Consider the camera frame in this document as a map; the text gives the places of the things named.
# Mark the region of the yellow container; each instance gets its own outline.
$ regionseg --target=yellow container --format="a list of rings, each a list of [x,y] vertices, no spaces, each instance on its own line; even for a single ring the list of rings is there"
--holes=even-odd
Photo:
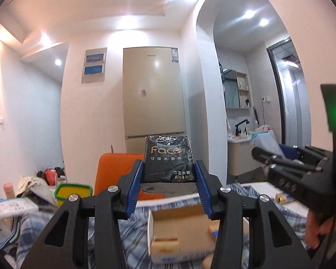
[[[56,188],[54,195],[58,206],[61,206],[71,194],[77,194],[81,196],[81,198],[84,198],[92,196],[92,192],[93,189],[89,185],[61,183]]]

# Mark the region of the toiletry bottle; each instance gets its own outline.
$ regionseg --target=toiletry bottle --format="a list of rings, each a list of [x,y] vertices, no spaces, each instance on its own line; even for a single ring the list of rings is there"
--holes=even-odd
[[[3,188],[7,199],[16,198],[15,192],[13,191],[13,185],[11,183],[5,183]]]

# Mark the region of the black tissue package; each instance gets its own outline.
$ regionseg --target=black tissue package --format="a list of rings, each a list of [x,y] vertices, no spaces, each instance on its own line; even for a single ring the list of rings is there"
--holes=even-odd
[[[150,194],[195,192],[197,178],[186,135],[146,137],[141,187]]]

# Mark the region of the sticker on refrigerator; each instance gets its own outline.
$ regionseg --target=sticker on refrigerator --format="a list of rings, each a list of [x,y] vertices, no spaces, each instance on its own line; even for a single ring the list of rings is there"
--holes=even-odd
[[[179,59],[178,59],[178,48],[171,48],[172,50],[172,62],[173,63],[178,63]]]

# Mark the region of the refrigerator door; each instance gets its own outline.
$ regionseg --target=refrigerator door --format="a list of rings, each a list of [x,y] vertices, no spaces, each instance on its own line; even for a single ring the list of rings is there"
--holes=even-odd
[[[176,133],[174,135],[186,135],[185,133]],[[144,154],[145,136],[126,138],[126,150],[128,154]]]
[[[171,48],[123,50],[125,136],[185,132],[177,52]]]

